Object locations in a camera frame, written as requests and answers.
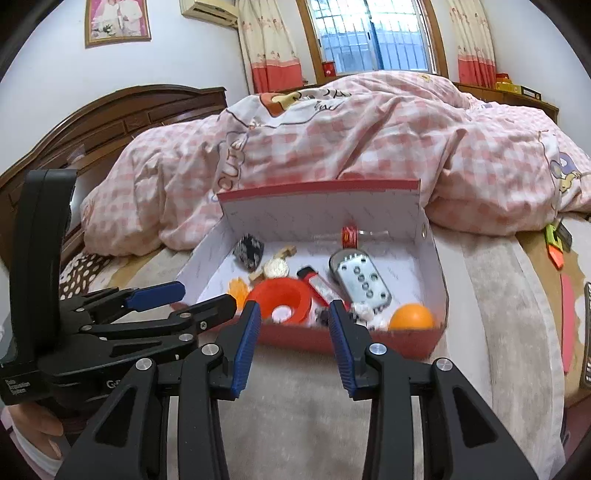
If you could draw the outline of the pink sleeve forearm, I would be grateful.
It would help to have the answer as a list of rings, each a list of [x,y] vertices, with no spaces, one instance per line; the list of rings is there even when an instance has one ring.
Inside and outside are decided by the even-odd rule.
[[[61,460],[53,460],[29,443],[14,427],[7,407],[1,413],[2,425],[20,456],[40,479],[54,479]]]

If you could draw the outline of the person's left hand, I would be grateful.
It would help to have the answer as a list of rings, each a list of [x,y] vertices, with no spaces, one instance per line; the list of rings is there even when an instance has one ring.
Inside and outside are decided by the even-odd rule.
[[[64,431],[61,422],[37,403],[21,403],[7,407],[15,429],[35,448],[53,460],[61,460],[57,438]]]

